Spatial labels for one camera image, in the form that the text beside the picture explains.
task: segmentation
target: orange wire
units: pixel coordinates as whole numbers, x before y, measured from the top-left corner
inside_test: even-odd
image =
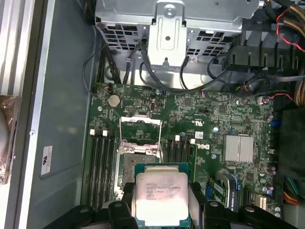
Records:
[[[287,11],[289,11],[289,10],[285,10],[285,11],[284,11],[283,13],[281,13],[281,14],[277,17],[277,19],[276,19],[276,35],[277,35],[281,40],[283,40],[285,43],[290,44],[290,45],[293,45],[293,46],[297,47],[299,50],[301,50],[302,52],[305,52],[305,50],[302,49],[302,47],[301,47],[299,44],[297,44],[297,43],[292,43],[292,42],[288,41],[285,37],[283,37],[283,36],[280,35],[280,25],[279,25],[279,21],[280,21],[281,17],[283,17],[284,14],[285,14]]]

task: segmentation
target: heatsink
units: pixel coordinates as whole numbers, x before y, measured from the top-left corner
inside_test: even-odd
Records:
[[[226,135],[224,141],[224,161],[253,162],[254,138],[251,136]]]

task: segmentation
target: metal frame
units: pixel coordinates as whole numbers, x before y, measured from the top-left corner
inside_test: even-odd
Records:
[[[21,95],[35,0],[0,3],[0,94]]]

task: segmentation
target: cable bundle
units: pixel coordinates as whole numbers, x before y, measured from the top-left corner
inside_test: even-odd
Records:
[[[299,205],[302,198],[299,196],[299,191],[295,182],[290,177],[285,177],[284,200],[293,205]]]

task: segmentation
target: ram slot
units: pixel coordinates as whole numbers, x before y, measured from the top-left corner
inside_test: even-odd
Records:
[[[89,175],[89,206],[93,206],[94,204],[94,188],[95,188],[95,179],[96,179],[96,170],[97,170],[97,162],[99,157],[99,149],[101,144],[101,137],[99,135],[95,135],[92,141],[92,150],[91,150],[91,162],[90,162],[90,175]]]
[[[178,149],[178,163],[184,162],[184,152],[185,152],[185,137],[180,138],[179,149]]]
[[[191,148],[190,141],[185,141],[185,146],[184,146],[183,155],[182,155],[182,162],[189,161],[190,148]]]
[[[102,204],[103,204],[103,198],[102,198],[102,193],[103,193],[103,176],[105,174],[105,169],[106,169],[106,162],[105,162],[105,158],[107,155],[107,149],[108,149],[108,143],[109,140],[107,139],[107,137],[103,137],[102,138],[102,147],[101,147],[101,151],[100,151],[100,158],[99,158],[99,176],[98,179],[96,180],[96,185],[97,185],[97,193],[96,193],[96,208],[97,210],[102,208]]]
[[[179,143],[180,141],[173,142],[173,161],[172,162],[179,162]]]
[[[171,157],[173,156],[173,140],[168,137],[167,148],[166,148],[166,162],[171,162]]]
[[[113,160],[114,160],[114,146],[115,146],[115,136],[109,136],[109,144],[108,144],[108,151],[107,151],[107,168],[106,168],[106,184],[105,187],[105,201],[110,200],[110,190],[112,185],[112,169],[113,169]]]

